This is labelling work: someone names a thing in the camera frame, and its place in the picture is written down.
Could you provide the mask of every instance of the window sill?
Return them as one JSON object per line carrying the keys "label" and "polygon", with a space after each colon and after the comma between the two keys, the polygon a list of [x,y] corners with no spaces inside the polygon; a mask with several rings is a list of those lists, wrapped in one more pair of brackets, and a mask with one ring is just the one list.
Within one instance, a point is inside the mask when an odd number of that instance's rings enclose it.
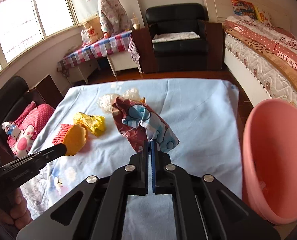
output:
{"label": "window sill", "polygon": [[26,63],[23,63],[22,66],[17,67],[17,69],[15,70],[17,73],[22,67],[24,67],[28,62],[30,62],[31,60],[33,60],[34,58],[36,58],[37,56],[39,56],[40,54],[42,54],[43,52],[45,52],[47,49],[51,48],[52,46],[55,46],[56,44],[74,36],[77,35],[81,32],[80,27],[79,26],[71,26],[68,27],[64,30],[61,30],[57,33],[54,33],[50,36],[48,36],[45,40],[41,40],[38,43],[34,44],[32,47],[29,47],[28,49],[26,49],[25,51],[23,51],[21,54],[17,55],[14,59],[12,59],[5,68],[2,68],[0,70],[0,77],[3,75],[3,73],[12,68],[14,65],[16,65],[17,63],[19,63],[19,61],[24,60],[25,57],[28,57],[28,55],[30,55],[29,59],[27,59]]}

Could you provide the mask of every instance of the window frame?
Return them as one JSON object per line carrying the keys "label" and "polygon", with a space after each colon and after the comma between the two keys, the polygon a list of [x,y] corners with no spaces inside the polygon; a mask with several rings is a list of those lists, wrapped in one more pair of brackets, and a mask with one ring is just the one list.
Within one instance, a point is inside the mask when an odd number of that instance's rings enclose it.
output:
{"label": "window frame", "polygon": [[71,19],[72,19],[72,22],[73,22],[73,25],[66,28],[66,29],[63,29],[63,30],[60,30],[56,33],[53,33],[49,36],[47,36],[45,34],[45,31],[44,31],[44,27],[43,27],[43,24],[42,24],[42,21],[41,21],[41,18],[40,18],[40,15],[39,15],[39,12],[38,12],[38,8],[37,8],[37,3],[36,3],[36,0],[32,0],[32,5],[33,5],[33,11],[34,11],[34,15],[35,15],[35,19],[36,19],[36,23],[38,25],[38,28],[40,30],[40,33],[41,33],[41,36],[42,36],[42,40],[35,43],[34,45],[30,46],[29,48],[27,48],[26,50],[24,50],[23,52],[21,52],[20,54],[18,54],[15,58],[13,58],[9,63],[7,63],[6,61],[6,58],[5,58],[5,55],[4,55],[4,52],[3,52],[3,49],[2,49],[2,46],[1,46],[1,42],[0,42],[0,65],[1,65],[1,71],[3,71],[3,69],[7,68],[14,60],[16,60],[18,57],[20,57],[21,55],[23,55],[24,53],[26,53],[27,51],[29,51],[30,49],[34,48],[36,45],[44,42],[45,40],[61,33],[61,32],[64,32],[64,31],[67,31],[71,28],[76,28],[78,27],[78,24],[77,24],[77,21],[76,21],[76,16],[75,16],[75,12],[74,10],[72,9],[72,7],[70,6],[70,2],[69,0],[65,0],[66,1],[66,5],[67,5],[67,9],[69,11],[69,14],[71,16]]}

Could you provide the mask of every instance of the tablecloth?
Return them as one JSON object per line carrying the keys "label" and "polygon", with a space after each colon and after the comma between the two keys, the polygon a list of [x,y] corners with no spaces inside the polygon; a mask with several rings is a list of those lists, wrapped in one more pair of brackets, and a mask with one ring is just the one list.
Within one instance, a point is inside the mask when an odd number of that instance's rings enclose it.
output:
{"label": "tablecloth", "polygon": [[57,71],[61,71],[67,76],[68,69],[76,67],[82,62],[122,51],[130,52],[132,60],[138,63],[139,54],[132,38],[132,31],[122,32],[74,51],[57,63]]}

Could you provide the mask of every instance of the wooden floor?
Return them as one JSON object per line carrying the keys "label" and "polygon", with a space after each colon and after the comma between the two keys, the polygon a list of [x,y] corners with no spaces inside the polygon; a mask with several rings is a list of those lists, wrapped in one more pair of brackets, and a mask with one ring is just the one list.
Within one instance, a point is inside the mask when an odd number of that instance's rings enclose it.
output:
{"label": "wooden floor", "polygon": [[140,74],[138,69],[128,69],[119,71],[117,78],[113,76],[111,69],[105,69],[101,71],[93,72],[88,80],[90,84],[100,84],[105,82],[113,81],[126,81],[126,80],[137,80],[137,79],[159,79],[159,78],[206,78],[206,79],[223,79],[228,80],[232,84],[236,85],[240,90],[239,103],[238,103],[238,116],[237,126],[239,130],[240,143],[242,145],[242,135],[244,126],[250,111],[253,109],[250,100],[246,93],[239,85],[234,76],[227,70],[222,71],[187,71],[187,72],[165,72],[165,73],[151,73],[151,74]]}

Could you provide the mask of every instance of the white mattress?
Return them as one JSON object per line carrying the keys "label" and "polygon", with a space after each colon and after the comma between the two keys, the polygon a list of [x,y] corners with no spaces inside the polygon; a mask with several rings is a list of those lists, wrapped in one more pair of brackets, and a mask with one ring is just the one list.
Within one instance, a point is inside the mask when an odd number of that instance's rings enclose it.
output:
{"label": "white mattress", "polygon": [[243,42],[226,33],[225,47],[250,70],[272,98],[280,98],[297,107],[297,92],[271,63]]}
{"label": "white mattress", "polygon": [[[195,176],[213,174],[242,197],[236,125],[238,90],[234,85],[204,79],[113,82],[71,88],[36,138],[32,152],[52,146],[60,124],[72,124],[76,112],[105,117],[106,131],[102,136],[96,138],[89,133],[86,145],[77,155],[62,156],[49,163],[40,175],[22,186],[34,219],[86,177],[106,177],[129,163],[134,150],[118,132],[112,114],[103,114],[97,100],[107,93],[122,94],[133,87],[139,89],[146,103],[178,137],[180,143],[169,152],[171,161]],[[147,196],[130,196],[122,238],[176,239],[171,196],[154,195],[151,182]]]}

